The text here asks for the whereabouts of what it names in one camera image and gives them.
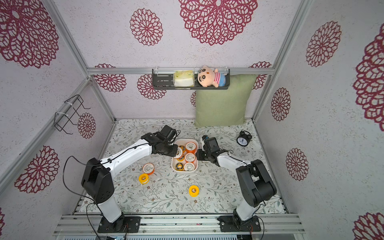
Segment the orange white sealing tape roll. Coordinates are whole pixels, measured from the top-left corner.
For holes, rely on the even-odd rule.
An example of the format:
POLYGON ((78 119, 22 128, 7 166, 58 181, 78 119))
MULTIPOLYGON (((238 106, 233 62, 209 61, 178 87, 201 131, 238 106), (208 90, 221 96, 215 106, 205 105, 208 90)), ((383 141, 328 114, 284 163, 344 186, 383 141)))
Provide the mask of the orange white sealing tape roll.
POLYGON ((178 147, 177 148, 177 153, 175 155, 175 159, 183 158, 183 156, 184 156, 184 151, 180 147, 178 147))
POLYGON ((193 154, 193 153, 187 153, 187 154, 185 155, 185 161, 186 161, 187 163, 193 163, 195 160, 196 160, 196 155, 195 155, 195 154, 193 154))
POLYGON ((147 175, 152 175, 155 172, 155 166, 152 163, 147 163, 143 166, 143 173, 147 175))
POLYGON ((193 163, 186 163, 184 165, 184 171, 186 172, 193 172, 196 169, 195 164, 193 163))
POLYGON ((185 145, 185 149, 187 153, 195 154, 198 150, 198 145, 194 142, 188 142, 185 145))

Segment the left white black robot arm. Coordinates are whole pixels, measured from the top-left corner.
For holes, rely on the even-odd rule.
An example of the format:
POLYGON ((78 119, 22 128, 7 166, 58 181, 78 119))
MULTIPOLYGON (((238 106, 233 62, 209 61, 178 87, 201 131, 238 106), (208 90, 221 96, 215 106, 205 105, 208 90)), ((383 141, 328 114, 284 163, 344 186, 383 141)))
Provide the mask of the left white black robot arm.
POLYGON ((92 158, 87 162, 81 185, 95 201, 104 220, 114 224, 123 218, 122 209, 114 197, 115 178, 135 162, 150 155, 175 157, 178 150, 175 144, 177 133, 176 130, 148 133, 114 155, 101 160, 92 158))

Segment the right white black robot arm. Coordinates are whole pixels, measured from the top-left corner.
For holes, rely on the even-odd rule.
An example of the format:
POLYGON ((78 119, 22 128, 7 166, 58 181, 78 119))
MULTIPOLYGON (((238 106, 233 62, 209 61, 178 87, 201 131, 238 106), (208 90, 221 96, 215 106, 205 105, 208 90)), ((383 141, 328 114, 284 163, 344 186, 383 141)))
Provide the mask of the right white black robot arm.
POLYGON ((234 222, 244 224, 253 218, 260 204, 277 194, 277 188, 261 160, 246 161, 225 150, 199 149, 197 160, 209 161, 236 174, 243 200, 234 210, 234 222))

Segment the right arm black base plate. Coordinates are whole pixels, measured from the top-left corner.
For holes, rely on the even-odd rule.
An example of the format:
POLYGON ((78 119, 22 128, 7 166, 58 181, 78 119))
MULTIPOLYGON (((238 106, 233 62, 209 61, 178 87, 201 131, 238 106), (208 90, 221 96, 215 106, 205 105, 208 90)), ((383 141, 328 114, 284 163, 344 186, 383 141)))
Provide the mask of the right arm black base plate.
POLYGON ((262 230, 258 217, 252 217, 249 220, 242 221, 239 217, 219 216, 221 232, 260 232, 262 230))

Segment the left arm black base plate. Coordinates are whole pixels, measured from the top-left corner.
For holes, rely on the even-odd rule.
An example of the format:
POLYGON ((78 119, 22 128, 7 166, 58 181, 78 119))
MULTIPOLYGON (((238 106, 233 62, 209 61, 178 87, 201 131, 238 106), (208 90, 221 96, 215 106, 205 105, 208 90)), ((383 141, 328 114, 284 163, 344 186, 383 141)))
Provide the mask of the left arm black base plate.
POLYGON ((100 234, 138 233, 141 217, 121 215, 116 221, 110 223, 105 217, 101 218, 97 232, 100 234))

